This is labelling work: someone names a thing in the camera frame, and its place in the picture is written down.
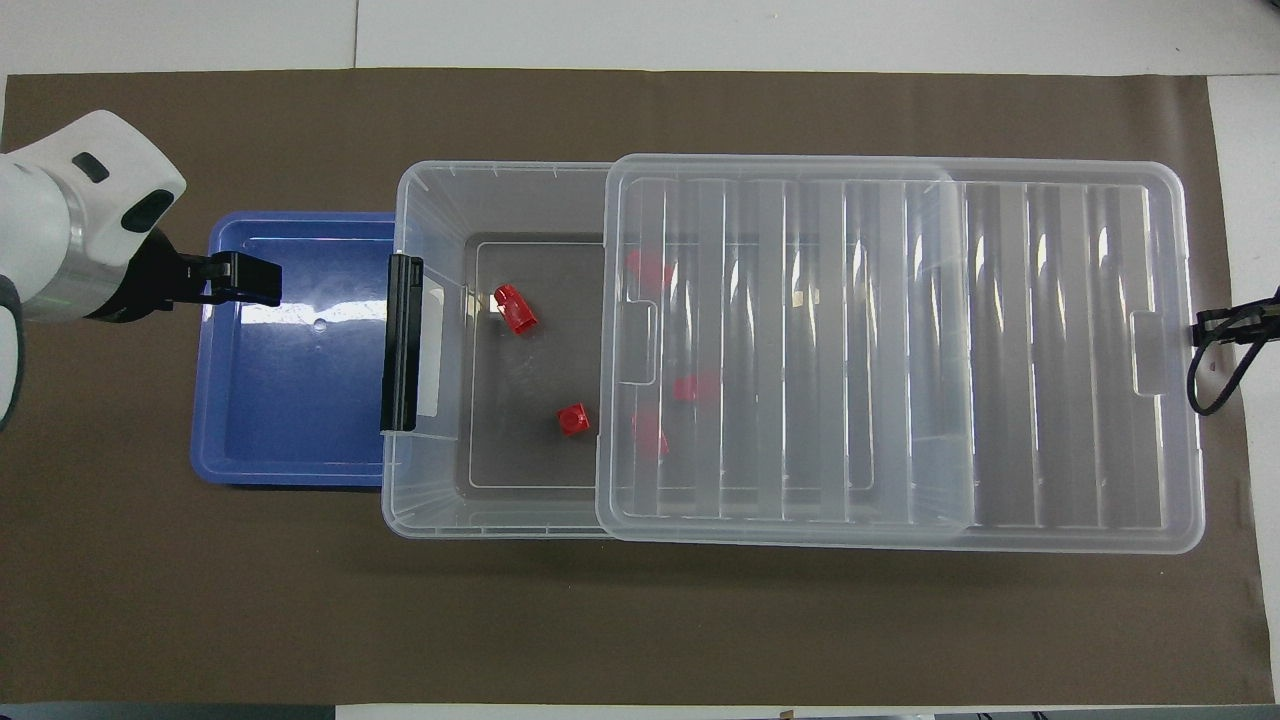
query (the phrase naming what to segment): red plastic part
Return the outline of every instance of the red plastic part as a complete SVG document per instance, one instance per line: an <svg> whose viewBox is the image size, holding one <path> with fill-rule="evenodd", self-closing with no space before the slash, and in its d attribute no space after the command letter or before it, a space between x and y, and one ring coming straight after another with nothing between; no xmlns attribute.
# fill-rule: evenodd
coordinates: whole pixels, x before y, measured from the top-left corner
<svg viewBox="0 0 1280 720"><path fill-rule="evenodd" d="M507 320L511 332L522 334L538 324L538 316L534 315L525 296L520 295L515 286L499 286L498 290L493 291L493 300L498 304L498 311L502 313L502 319Z"/></svg>
<svg viewBox="0 0 1280 720"><path fill-rule="evenodd" d="M641 456L658 459L671 452L667 433L662 432L662 423L654 411L639 410L631 415L631 433L636 439L636 452Z"/></svg>
<svg viewBox="0 0 1280 720"><path fill-rule="evenodd" d="M581 402L557 410L556 416L561 421L561 432L566 436L576 436L591 428L591 421L586 419L586 407L582 407Z"/></svg>
<svg viewBox="0 0 1280 720"><path fill-rule="evenodd" d="M685 375L671 383L671 396L682 402L698 400L698 375Z"/></svg>
<svg viewBox="0 0 1280 720"><path fill-rule="evenodd" d="M675 265L664 265L649 259L643 259L639 250L627 254L627 270L635 275L640 283L640 290L652 297L662 296L671 287L671 279L676 275Z"/></svg>

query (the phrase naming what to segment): brown table mat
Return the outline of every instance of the brown table mat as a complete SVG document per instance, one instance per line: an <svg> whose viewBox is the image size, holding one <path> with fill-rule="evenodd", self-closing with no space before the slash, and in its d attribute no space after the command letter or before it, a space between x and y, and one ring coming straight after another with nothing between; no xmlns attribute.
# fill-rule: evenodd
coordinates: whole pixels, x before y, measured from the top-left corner
<svg viewBox="0 0 1280 720"><path fill-rule="evenodd" d="M189 182L161 223L189 252L233 210L390 210L426 158L1158 160L1187 186L1194 302L1230 299L1199 77L17 76L5 106L4 149L96 108L137 126ZM0 434L0 700L1272 700L1238 400L1203 424L1208 530L1183 556L410 542L375 493L201 482L197 334L193 307L28 328Z"/></svg>

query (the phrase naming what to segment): transparent lid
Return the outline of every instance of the transparent lid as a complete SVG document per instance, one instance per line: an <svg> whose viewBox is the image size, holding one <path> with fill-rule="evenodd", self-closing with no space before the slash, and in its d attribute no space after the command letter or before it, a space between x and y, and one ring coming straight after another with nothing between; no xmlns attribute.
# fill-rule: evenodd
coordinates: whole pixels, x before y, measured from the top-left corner
<svg viewBox="0 0 1280 720"><path fill-rule="evenodd" d="M1179 552L1181 188L1149 163L631 155L596 511L627 539Z"/></svg>

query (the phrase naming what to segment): black cable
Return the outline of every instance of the black cable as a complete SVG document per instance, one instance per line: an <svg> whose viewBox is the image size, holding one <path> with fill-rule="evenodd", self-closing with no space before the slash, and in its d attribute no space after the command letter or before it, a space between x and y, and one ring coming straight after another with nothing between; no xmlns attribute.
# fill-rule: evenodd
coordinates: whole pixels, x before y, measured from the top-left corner
<svg viewBox="0 0 1280 720"><path fill-rule="evenodd" d="M1276 293L1272 300L1280 301L1280 287L1276 288ZM1204 333L1201 338L1199 345L1196 346L1196 355L1192 357L1192 364L1187 368L1187 401L1190 402L1192 410L1201 415L1212 415L1226 405L1226 401L1231 398L1231 393L1240 384L1240 379L1244 378L1245 370L1253 364L1253 359L1262 352L1262 346L1267 343L1268 340L1277 337L1280 333L1280 315L1272 316L1271 319L1263 322L1265 309L1257 302L1249 302L1245 305L1239 305L1233 309L1231 315L1224 320L1221 324L1213 327L1213 329ZM1222 392L1217 393L1207 407L1199 404L1199 398L1196 395L1196 370L1199 369L1201 360L1204 357L1204 351L1213 343L1219 342L1228 331L1233 327L1245 322L1252 320L1258 323L1262 328L1262 338L1253 342L1249 350L1245 351L1244 357L1240 364L1231 372L1231 377L1226 379L1226 384L1222 386Z"/></svg>

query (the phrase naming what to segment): black handle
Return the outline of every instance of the black handle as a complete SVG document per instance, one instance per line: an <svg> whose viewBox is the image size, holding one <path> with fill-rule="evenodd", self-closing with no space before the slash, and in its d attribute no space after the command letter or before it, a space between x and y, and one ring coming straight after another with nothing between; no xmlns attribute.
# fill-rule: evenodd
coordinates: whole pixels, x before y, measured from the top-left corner
<svg viewBox="0 0 1280 720"><path fill-rule="evenodd" d="M417 359L421 342L422 259L397 252L387 266L384 430L412 430L417 425Z"/></svg>
<svg viewBox="0 0 1280 720"><path fill-rule="evenodd" d="M22 387L22 301L18 288L0 275L0 430L9 423L18 405Z"/></svg>

